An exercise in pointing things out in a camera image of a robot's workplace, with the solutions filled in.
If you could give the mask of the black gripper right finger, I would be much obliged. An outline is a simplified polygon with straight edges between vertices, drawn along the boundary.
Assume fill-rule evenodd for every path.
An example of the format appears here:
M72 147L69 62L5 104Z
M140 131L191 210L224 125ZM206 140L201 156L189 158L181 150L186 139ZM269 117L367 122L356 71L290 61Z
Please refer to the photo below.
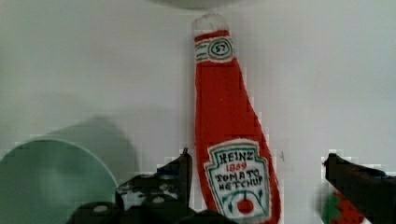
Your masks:
M326 180L372 224L395 224L396 182L385 172L358 165L330 153Z

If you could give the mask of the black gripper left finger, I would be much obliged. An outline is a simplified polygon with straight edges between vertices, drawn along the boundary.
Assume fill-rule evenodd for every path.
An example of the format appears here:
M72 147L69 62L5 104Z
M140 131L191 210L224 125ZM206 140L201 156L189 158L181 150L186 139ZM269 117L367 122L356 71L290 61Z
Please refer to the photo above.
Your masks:
M115 190L115 201L85 203L66 224L236 224L224 215L189 207L192 157L187 149L151 175L137 175Z

